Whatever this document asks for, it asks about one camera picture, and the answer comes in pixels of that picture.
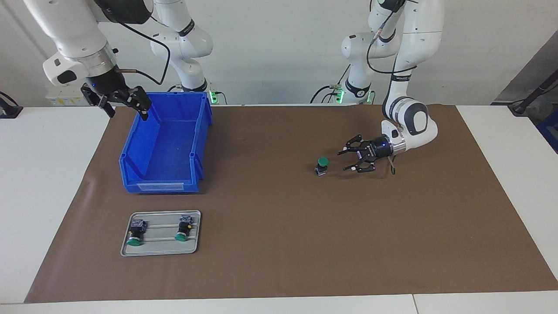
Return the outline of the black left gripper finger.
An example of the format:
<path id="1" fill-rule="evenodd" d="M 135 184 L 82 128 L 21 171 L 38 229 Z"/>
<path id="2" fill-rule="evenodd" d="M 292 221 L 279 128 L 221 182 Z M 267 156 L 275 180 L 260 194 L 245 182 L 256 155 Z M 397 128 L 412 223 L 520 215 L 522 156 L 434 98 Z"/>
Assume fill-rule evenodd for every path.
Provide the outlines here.
<path id="1" fill-rule="evenodd" d="M 356 153 L 357 156 L 371 156 L 370 141 L 365 141 L 361 134 L 357 134 L 349 139 L 337 154 L 343 155 L 350 152 Z"/>
<path id="2" fill-rule="evenodd" d="M 343 171 L 356 171 L 357 173 L 366 173 L 366 172 L 373 172 L 375 171 L 375 161 L 377 160 L 376 157 L 363 157 L 357 161 L 357 163 L 353 165 L 349 165 L 343 168 Z"/>

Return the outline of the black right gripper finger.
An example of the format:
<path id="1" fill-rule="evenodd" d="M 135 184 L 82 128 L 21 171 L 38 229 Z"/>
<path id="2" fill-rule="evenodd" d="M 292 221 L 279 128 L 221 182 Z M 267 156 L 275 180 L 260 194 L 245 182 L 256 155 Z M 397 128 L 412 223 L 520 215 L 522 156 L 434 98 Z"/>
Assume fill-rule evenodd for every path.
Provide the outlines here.
<path id="1" fill-rule="evenodd" d="M 142 121 L 147 121 L 152 102 L 142 87 L 128 89 L 127 107 L 137 111 Z"/>
<path id="2" fill-rule="evenodd" d="M 114 117 L 116 112 L 111 104 L 108 102 L 108 97 L 106 97 L 105 95 L 99 96 L 89 87 L 88 84 L 82 85 L 81 92 L 84 99 L 89 103 L 90 106 L 99 107 L 109 116 L 109 118 Z"/>

